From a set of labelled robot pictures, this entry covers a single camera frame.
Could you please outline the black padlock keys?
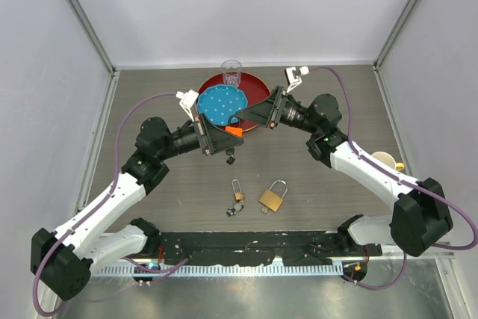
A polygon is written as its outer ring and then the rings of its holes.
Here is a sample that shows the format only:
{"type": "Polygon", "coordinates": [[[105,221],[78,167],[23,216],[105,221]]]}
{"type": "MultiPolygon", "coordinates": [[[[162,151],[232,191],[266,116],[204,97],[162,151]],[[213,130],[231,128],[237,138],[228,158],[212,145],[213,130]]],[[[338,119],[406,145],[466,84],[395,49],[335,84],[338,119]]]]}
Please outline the black padlock keys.
{"type": "Polygon", "coordinates": [[[235,148],[231,147],[231,148],[227,149],[226,150],[226,155],[228,156],[228,158],[226,160],[226,163],[228,165],[233,165],[233,163],[235,162],[235,148]]]}

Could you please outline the orange black padlock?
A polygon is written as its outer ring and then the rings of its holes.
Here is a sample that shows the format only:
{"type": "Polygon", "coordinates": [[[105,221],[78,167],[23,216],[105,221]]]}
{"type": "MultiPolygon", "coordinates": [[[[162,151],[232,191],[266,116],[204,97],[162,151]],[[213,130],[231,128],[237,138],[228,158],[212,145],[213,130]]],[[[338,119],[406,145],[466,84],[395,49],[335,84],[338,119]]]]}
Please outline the orange black padlock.
{"type": "Polygon", "coordinates": [[[225,131],[229,134],[233,134],[236,137],[243,137],[243,129],[240,124],[240,118],[235,115],[230,116],[225,126],[225,131]]]}

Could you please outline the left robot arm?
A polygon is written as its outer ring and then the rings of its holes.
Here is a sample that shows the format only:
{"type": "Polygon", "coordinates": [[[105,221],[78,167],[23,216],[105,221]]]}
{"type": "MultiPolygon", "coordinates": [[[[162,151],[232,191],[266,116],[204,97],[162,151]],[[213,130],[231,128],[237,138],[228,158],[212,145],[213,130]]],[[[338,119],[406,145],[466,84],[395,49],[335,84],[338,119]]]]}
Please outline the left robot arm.
{"type": "Polygon", "coordinates": [[[143,219],[131,221],[110,240],[101,234],[127,209],[148,196],[169,172],[166,160],[200,149],[206,155],[225,152],[228,164],[243,144],[241,128],[215,126],[204,114],[170,131],[160,117],[145,120],[136,150],[112,183],[84,210],[54,231],[39,229],[31,239],[31,272],[63,301],[86,286],[94,270],[123,256],[151,258],[159,248],[159,232],[143,219]]]}

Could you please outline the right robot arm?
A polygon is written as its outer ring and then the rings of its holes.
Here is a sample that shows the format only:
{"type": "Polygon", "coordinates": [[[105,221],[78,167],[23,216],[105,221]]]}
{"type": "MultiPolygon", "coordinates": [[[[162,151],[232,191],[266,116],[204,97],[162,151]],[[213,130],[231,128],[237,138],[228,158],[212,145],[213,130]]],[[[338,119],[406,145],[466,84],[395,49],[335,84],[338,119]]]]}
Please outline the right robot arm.
{"type": "Polygon", "coordinates": [[[314,160],[356,180],[392,210],[381,217],[356,215],[343,223],[337,237],[343,254],[355,255],[366,244],[386,244],[418,257],[453,228],[448,207],[436,199],[444,193],[441,185],[394,170],[350,141],[338,127],[342,115],[334,96],[321,94],[304,107],[276,87],[264,101],[235,116],[263,127],[284,124],[309,133],[306,146],[314,160]]]}

